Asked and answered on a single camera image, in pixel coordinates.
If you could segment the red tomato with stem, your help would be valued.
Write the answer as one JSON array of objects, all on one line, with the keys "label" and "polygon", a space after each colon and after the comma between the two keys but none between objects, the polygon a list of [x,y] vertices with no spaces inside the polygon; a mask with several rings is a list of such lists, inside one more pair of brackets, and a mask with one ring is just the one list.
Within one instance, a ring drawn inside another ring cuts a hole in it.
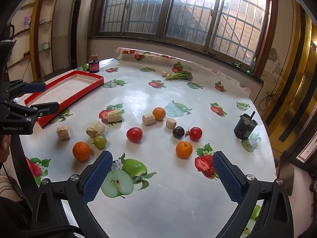
[{"label": "red tomato with stem", "polygon": [[199,141],[202,138],[202,129],[199,127],[189,128],[186,133],[192,141]]}]

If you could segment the small beige block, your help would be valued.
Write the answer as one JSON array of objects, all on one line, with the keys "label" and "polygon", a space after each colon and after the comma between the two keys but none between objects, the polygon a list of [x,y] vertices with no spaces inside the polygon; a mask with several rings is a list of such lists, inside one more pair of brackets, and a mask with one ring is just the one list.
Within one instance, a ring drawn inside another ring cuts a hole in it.
[{"label": "small beige block", "polygon": [[173,130],[176,127],[176,120],[173,118],[168,118],[165,122],[165,125],[170,130]]}]

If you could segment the black red motor with cork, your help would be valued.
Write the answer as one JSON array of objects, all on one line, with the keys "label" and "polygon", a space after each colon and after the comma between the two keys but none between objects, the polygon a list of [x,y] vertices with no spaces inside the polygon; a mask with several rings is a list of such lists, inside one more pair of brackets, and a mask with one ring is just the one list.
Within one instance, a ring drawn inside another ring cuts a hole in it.
[{"label": "black red motor with cork", "polygon": [[99,72],[99,60],[98,60],[97,54],[94,54],[91,56],[91,60],[89,61],[89,72],[90,73]]}]

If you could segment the tall white air conditioner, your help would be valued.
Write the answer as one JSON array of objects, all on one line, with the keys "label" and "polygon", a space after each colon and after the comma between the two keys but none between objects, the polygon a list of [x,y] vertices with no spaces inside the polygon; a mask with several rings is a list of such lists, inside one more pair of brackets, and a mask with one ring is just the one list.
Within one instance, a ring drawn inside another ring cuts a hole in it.
[{"label": "tall white air conditioner", "polygon": [[87,63],[87,38],[92,0],[73,0],[68,28],[68,59],[71,69]]}]

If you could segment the red rimmed white tray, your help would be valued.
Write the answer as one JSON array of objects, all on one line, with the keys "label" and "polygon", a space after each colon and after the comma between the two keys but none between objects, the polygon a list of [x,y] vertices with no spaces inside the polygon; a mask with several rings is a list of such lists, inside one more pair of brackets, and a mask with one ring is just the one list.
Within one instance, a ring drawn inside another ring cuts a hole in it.
[{"label": "red rimmed white tray", "polygon": [[38,124],[43,128],[74,102],[103,84],[104,78],[101,75],[80,70],[70,71],[47,84],[45,91],[27,97],[24,104],[30,107],[42,103],[59,103],[60,109],[56,113],[38,119]]}]

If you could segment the green bottle on windowsill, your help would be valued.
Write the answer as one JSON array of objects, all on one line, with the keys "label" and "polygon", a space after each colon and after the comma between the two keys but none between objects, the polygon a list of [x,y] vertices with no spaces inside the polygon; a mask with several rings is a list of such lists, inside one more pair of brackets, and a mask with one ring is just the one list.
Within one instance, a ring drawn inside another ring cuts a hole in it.
[{"label": "green bottle on windowsill", "polygon": [[250,68],[249,68],[249,73],[251,75],[254,75],[254,69],[255,69],[256,60],[257,60],[257,58],[254,57],[252,62],[251,62],[251,65],[250,65]]}]

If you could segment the dark purple plum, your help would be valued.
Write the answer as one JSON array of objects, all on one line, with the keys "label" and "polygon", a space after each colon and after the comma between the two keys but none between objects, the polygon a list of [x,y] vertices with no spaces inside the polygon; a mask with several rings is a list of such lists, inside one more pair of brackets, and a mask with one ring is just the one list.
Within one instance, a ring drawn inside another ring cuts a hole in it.
[{"label": "dark purple plum", "polygon": [[185,130],[182,126],[177,126],[172,131],[173,137],[177,139],[181,139],[185,135]]}]

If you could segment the green leafy vegetable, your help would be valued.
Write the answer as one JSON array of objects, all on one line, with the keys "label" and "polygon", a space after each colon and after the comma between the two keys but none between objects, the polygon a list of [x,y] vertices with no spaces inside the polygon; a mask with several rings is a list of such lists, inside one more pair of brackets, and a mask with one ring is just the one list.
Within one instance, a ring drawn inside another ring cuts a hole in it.
[{"label": "green leafy vegetable", "polygon": [[169,73],[167,74],[167,76],[165,77],[166,80],[192,80],[193,76],[192,73],[189,71],[179,71],[176,73]]}]

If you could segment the fruit print tablecloth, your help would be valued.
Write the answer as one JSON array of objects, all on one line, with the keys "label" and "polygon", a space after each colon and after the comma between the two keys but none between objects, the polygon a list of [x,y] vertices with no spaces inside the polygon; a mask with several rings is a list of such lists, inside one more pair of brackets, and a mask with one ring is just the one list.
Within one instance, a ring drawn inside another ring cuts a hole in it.
[{"label": "fruit print tablecloth", "polygon": [[[166,80],[162,72],[175,70],[177,62],[122,53],[102,63],[99,74],[104,84],[65,109],[45,127],[35,126],[32,135],[22,136],[27,166],[35,182],[53,182],[80,173],[101,153],[87,133],[94,121],[105,125],[106,149],[113,154],[116,174],[113,188],[99,191],[88,204],[110,237],[215,237],[236,208],[210,167],[210,157],[222,151],[246,174],[259,180],[275,179],[275,167],[268,134],[249,90],[234,79],[203,66],[182,62],[193,80]],[[144,114],[162,107],[162,121],[145,126]],[[107,112],[120,110],[122,121],[109,123]],[[244,113],[258,125],[247,140],[240,140],[234,128]],[[176,120],[185,133],[202,129],[202,138],[192,141],[184,135],[173,137],[166,127]],[[56,129],[70,128],[70,138],[60,140]],[[135,143],[126,132],[132,127],[143,131]],[[181,141],[191,143],[187,159],[176,155]],[[85,142],[91,149],[88,160],[78,161],[72,149]]]}]

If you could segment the purple plush toy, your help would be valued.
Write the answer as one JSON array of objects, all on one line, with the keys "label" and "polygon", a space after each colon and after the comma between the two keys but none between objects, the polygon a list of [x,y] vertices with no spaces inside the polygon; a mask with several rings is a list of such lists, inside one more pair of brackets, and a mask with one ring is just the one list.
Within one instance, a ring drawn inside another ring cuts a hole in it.
[{"label": "purple plush toy", "polygon": [[25,30],[30,29],[31,21],[32,21],[31,16],[26,16],[26,17],[24,17],[24,29],[25,29]]}]

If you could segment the wooden wall shelf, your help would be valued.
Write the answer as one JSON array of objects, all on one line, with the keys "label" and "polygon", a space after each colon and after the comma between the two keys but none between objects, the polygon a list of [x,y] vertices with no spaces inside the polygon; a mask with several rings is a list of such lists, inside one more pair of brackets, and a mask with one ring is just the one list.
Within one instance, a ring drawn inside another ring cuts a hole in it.
[{"label": "wooden wall shelf", "polygon": [[[25,0],[9,22],[16,42],[7,62],[10,81],[44,80],[55,71],[53,62],[53,26],[57,0]],[[31,16],[30,29],[24,29],[24,17]]]}]

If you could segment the black motor with shaft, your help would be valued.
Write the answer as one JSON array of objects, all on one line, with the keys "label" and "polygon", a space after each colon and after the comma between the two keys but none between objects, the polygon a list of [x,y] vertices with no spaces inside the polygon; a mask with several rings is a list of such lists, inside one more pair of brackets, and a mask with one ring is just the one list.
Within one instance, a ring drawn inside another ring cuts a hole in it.
[{"label": "black motor with shaft", "polygon": [[240,119],[234,128],[234,134],[238,139],[242,141],[247,140],[252,131],[258,125],[257,121],[253,119],[254,115],[254,111],[251,115],[246,113],[240,115]]}]

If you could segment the orange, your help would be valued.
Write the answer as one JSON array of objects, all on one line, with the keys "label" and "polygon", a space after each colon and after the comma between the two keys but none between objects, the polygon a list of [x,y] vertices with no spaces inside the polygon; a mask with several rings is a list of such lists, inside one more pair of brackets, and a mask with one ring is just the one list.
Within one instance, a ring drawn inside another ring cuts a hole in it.
[{"label": "orange", "polygon": [[165,118],[166,112],[165,109],[162,107],[156,107],[152,111],[153,116],[155,117],[156,121],[162,121]]},{"label": "orange", "polygon": [[91,149],[87,143],[77,142],[73,146],[72,153],[75,159],[83,162],[89,159],[91,154]]},{"label": "orange", "polygon": [[187,141],[181,141],[177,144],[175,151],[176,151],[176,155],[179,158],[187,159],[191,156],[193,147],[191,143]]}]

